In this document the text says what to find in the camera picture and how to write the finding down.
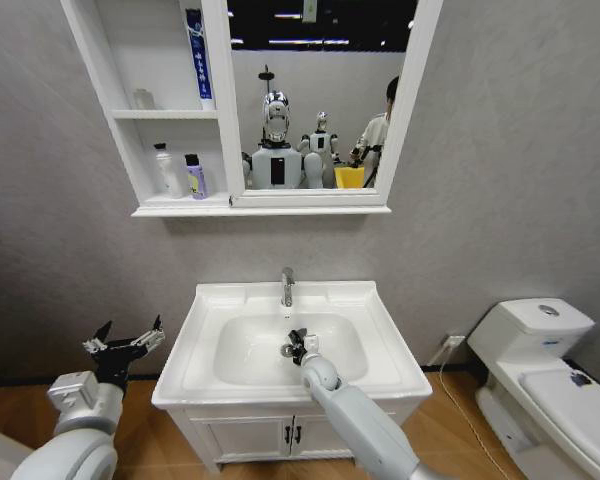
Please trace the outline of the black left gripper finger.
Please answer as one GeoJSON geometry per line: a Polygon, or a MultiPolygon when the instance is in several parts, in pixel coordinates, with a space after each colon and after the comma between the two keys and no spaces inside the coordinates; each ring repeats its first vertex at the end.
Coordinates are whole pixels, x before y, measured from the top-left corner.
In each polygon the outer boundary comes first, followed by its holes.
{"type": "Polygon", "coordinates": [[[89,355],[96,355],[110,350],[110,347],[105,340],[111,330],[112,324],[112,321],[107,321],[104,325],[96,330],[95,334],[91,338],[82,343],[85,351],[89,355]]]}
{"type": "Polygon", "coordinates": [[[147,351],[155,350],[165,340],[165,333],[162,327],[161,316],[158,315],[152,328],[132,340],[130,345],[134,347],[144,347],[147,351]]]}

